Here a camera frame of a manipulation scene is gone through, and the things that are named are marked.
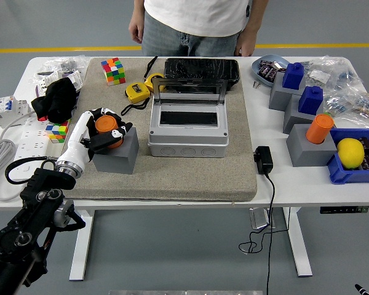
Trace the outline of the person's left hand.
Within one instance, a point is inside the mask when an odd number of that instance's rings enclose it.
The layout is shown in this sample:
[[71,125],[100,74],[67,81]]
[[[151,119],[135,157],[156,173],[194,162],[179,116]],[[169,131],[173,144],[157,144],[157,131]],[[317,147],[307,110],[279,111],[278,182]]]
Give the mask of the person's left hand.
[[237,38],[234,55],[237,57],[250,57],[253,55],[256,46],[257,30],[244,29]]

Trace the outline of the person's right hand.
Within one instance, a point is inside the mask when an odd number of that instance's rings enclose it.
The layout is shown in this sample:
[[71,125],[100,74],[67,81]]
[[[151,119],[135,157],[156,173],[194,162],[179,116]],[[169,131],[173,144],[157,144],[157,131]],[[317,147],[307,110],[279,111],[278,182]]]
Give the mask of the person's right hand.
[[137,44],[141,44],[143,41],[143,31],[144,31],[144,20],[141,19],[131,19],[129,23],[129,33],[132,41]]

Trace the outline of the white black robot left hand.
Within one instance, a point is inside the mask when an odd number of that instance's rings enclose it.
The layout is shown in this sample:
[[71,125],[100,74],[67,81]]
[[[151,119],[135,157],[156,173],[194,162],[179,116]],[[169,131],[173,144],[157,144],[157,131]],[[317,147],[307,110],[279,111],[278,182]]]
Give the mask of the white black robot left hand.
[[[111,116],[117,127],[98,133],[95,123],[103,116]],[[86,163],[92,160],[95,152],[118,143],[132,127],[131,122],[125,123],[120,116],[108,108],[84,112],[70,135],[66,151],[58,158],[55,170],[80,178]]]

